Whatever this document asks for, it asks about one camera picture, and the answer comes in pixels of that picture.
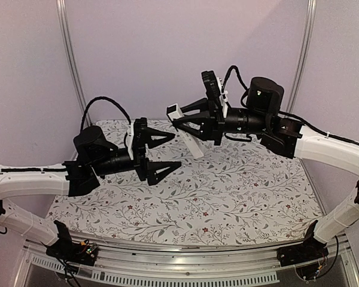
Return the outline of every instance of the table surface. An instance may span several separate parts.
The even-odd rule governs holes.
[[[123,146],[126,121],[97,125],[109,141]],[[148,125],[175,133],[168,121]],[[110,175],[87,196],[57,196],[47,218],[116,239],[250,245],[301,239],[322,215],[299,160],[275,155],[256,140],[204,146],[205,156],[194,159],[177,136],[148,152],[150,160],[182,162],[158,185],[140,182],[135,172]]]

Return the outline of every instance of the wire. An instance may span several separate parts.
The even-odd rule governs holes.
[[[251,142],[252,137],[250,135],[246,135],[246,139],[239,139],[239,138],[232,138],[231,136],[228,136],[226,133],[223,134],[225,138],[230,139],[231,141],[235,142]]]
[[[0,231],[0,234],[2,234],[2,235],[6,235],[6,233],[8,232],[8,229],[6,227],[4,227],[4,228],[5,228],[4,231]]]
[[[339,254],[339,240],[337,239],[337,236],[335,236],[335,240],[336,240],[336,253],[335,253],[335,258],[334,258],[334,261],[333,263],[331,264],[330,268],[327,269],[327,271],[322,274],[322,275],[318,275],[316,279],[319,279],[319,278],[322,278],[323,276],[327,275],[328,272],[331,271],[331,269],[334,267],[335,265],[335,262],[337,260],[337,256]]]
[[[335,253],[334,261],[333,261],[333,263],[331,264],[330,268],[328,268],[327,271],[326,271],[324,274],[320,275],[320,272],[321,272],[321,270],[322,270],[322,268],[323,268],[323,264],[324,264],[325,262],[327,262],[327,258],[326,258],[325,256],[323,256],[323,257],[324,257],[324,261],[323,261],[322,264],[320,264],[320,269],[317,270],[318,276],[317,276],[317,277],[314,277],[313,279],[306,280],[306,279],[300,277],[300,275],[297,273],[296,267],[294,266],[295,274],[297,274],[297,276],[298,276],[299,279],[301,279],[301,280],[304,281],[304,282],[311,282],[311,281],[315,281],[315,280],[317,280],[317,279],[319,279],[319,278],[322,278],[323,276],[327,275],[327,274],[331,271],[331,269],[334,267],[334,265],[335,265],[335,263],[336,263],[336,260],[337,260],[338,254],[339,254],[339,241],[338,241],[338,239],[337,239],[337,236],[335,236],[335,240],[336,240],[336,253]]]
[[[324,136],[327,136],[328,138],[333,138],[333,139],[337,139],[339,141],[342,141],[342,142],[347,142],[349,144],[354,144],[354,145],[358,145],[359,146],[359,142],[357,141],[354,141],[352,139],[347,139],[347,138],[343,138],[341,136],[336,136],[336,135],[332,135],[332,134],[328,134],[320,129],[318,129],[317,127],[314,127],[311,123],[309,123],[308,121],[306,121],[304,118],[298,116],[298,115],[294,115],[294,114],[290,114],[288,112],[282,112],[282,111],[279,111],[279,113],[281,115],[286,115],[290,118],[295,118],[299,121],[301,121],[303,124],[305,124],[306,126],[308,126],[310,129],[312,129],[313,131],[317,132],[317,133],[320,133],[321,135],[324,135]]]
[[[241,105],[242,105],[244,108],[246,108],[246,109],[247,109],[248,107],[246,106],[246,104],[244,104],[244,99],[247,97],[247,95],[248,95],[248,92],[246,91],[246,92],[242,95],[242,97],[241,97]],[[333,135],[333,134],[331,134],[331,133],[326,133],[326,132],[324,132],[324,131],[318,129],[317,127],[313,126],[311,123],[309,123],[309,122],[306,121],[304,118],[302,118],[302,117],[300,117],[300,116],[298,116],[298,115],[294,115],[294,114],[291,114],[291,113],[289,113],[289,112],[283,112],[283,111],[279,111],[279,113],[280,113],[281,115],[285,115],[285,116],[287,116],[287,117],[295,118],[295,119],[299,120],[301,123],[305,124],[306,126],[308,126],[308,127],[309,127],[310,129],[312,129],[313,131],[315,131],[315,132],[317,132],[317,133],[319,133],[319,134],[321,134],[321,135],[324,135],[324,136],[326,136],[326,137],[328,137],[328,138],[337,139],[337,140],[342,141],[342,142],[347,142],[347,143],[349,143],[349,144],[354,144],[354,145],[359,146],[359,142],[354,141],[354,140],[352,140],[352,139],[344,138],[344,137],[342,137],[342,136],[337,136],[337,135]]]
[[[231,66],[231,67],[229,68],[229,70],[227,71],[226,77],[225,77],[225,81],[224,81],[224,83],[223,83],[222,91],[223,91],[223,89],[224,89],[224,86],[226,85],[227,79],[229,78],[229,76],[230,76],[230,74],[231,74],[231,70],[230,70],[230,69],[233,69],[232,67],[236,67],[236,66]],[[239,75],[238,68],[237,68],[236,72],[237,72],[238,80],[239,80],[239,82],[240,82],[242,79],[241,79],[241,76],[238,76],[238,75]],[[246,104],[244,104],[244,99],[248,96],[248,90],[247,90],[247,88],[245,88],[245,90],[246,90],[245,93],[244,93],[244,94],[242,95],[242,97],[241,97],[241,105],[242,105],[244,108],[247,108]],[[318,129],[317,127],[313,126],[311,123],[309,123],[309,122],[306,121],[304,118],[302,118],[302,117],[300,117],[300,116],[298,116],[298,115],[294,115],[294,114],[291,114],[291,113],[289,113],[289,112],[283,112],[283,111],[279,111],[279,113],[280,113],[281,115],[285,115],[285,116],[287,116],[287,117],[295,118],[295,119],[301,121],[303,124],[305,124],[306,126],[308,126],[308,127],[309,127],[310,129],[312,129],[313,131],[315,131],[315,132],[317,132],[317,133],[319,133],[319,134],[321,134],[321,135],[324,135],[324,136],[326,136],[326,137],[328,137],[328,138],[337,139],[337,140],[342,141],[342,142],[347,142],[347,143],[349,143],[349,144],[354,144],[354,145],[359,146],[359,142],[354,141],[354,140],[352,140],[352,139],[344,138],[344,137],[342,137],[342,136],[337,136],[337,135],[333,135],[333,134],[330,134],[330,133],[326,133],[326,132],[324,132],[324,131]]]
[[[130,120],[129,115],[127,114],[125,109],[119,103],[117,103],[114,99],[111,99],[110,97],[99,96],[99,97],[95,97],[94,99],[90,100],[90,102],[85,107],[84,114],[83,114],[83,117],[81,119],[80,132],[82,132],[83,129],[84,129],[85,118],[86,118],[86,115],[88,113],[88,110],[89,110],[90,106],[92,106],[98,100],[107,100],[108,102],[111,102],[113,105],[115,105],[123,113],[123,115],[126,117],[128,123],[129,124],[132,123],[132,121]]]
[[[66,273],[66,272],[68,272],[68,273],[71,275],[71,277],[73,278],[74,282],[77,284],[77,287],[81,287],[81,285],[80,285],[80,283],[78,282],[77,278],[73,275],[73,273],[72,273],[72,271],[71,271],[71,268],[72,268],[72,267],[71,267],[66,261],[62,262],[62,261],[61,261],[60,259],[58,259],[58,258],[57,258],[57,260],[59,260],[60,263],[62,263],[63,266],[65,266],[64,272],[65,272],[66,282],[67,282],[71,287],[75,287],[75,286],[69,281],[70,279],[68,279],[68,276],[67,276],[67,273]]]
[[[62,261],[58,256],[57,254],[55,253],[54,250],[52,249],[49,249],[49,251],[51,251],[54,255],[54,257],[61,263],[61,265],[64,266],[64,272],[65,272],[65,282],[68,283],[71,287],[75,287],[68,279],[68,275],[66,272],[68,272],[71,277],[73,278],[74,282],[77,284],[77,287],[81,287],[80,283],[78,282],[77,278],[73,275],[72,271],[71,271],[71,266],[66,262],[66,261]]]
[[[67,171],[66,168],[63,168],[63,169],[41,169],[39,167],[0,169],[0,172],[65,172],[65,171]]]
[[[248,90],[247,89],[247,86],[245,85],[245,83],[242,81],[242,77],[239,73],[239,69],[237,66],[235,65],[232,65],[231,67],[229,67],[229,69],[227,70],[226,72],[226,75],[225,75],[225,79],[223,80],[223,84],[222,84],[222,93],[225,91],[225,86],[226,86],[226,83],[227,83],[227,80],[230,78],[230,75],[232,73],[232,70],[235,70],[236,74],[237,74],[237,78],[238,78],[238,81],[239,83],[241,84],[241,86],[245,89],[245,90]]]

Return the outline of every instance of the black cylindrical actuator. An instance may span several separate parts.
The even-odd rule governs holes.
[[[246,133],[260,135],[264,132],[266,123],[264,116],[249,109],[231,108],[225,118],[225,133]]]
[[[117,151],[111,151],[107,159],[95,163],[93,169],[98,176],[104,176],[134,170],[135,167],[133,160],[130,159],[127,149],[120,148]]]

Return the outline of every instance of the lavender wall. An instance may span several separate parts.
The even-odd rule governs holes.
[[[63,49],[55,1],[0,0],[0,164],[69,160],[81,112]],[[45,215],[50,197],[17,200]],[[0,286],[12,286],[24,239],[0,235]]]
[[[318,1],[314,32],[296,114],[331,133],[359,140],[359,1]],[[328,211],[354,188],[357,177],[308,162]],[[359,267],[359,221],[347,232]]]
[[[269,77],[289,94],[307,1],[67,1],[69,28],[87,99],[107,95],[131,117],[166,118],[166,107],[205,96],[200,73],[224,77],[236,64],[247,84]],[[242,87],[227,87],[239,105]],[[97,103],[94,120],[122,118]]]

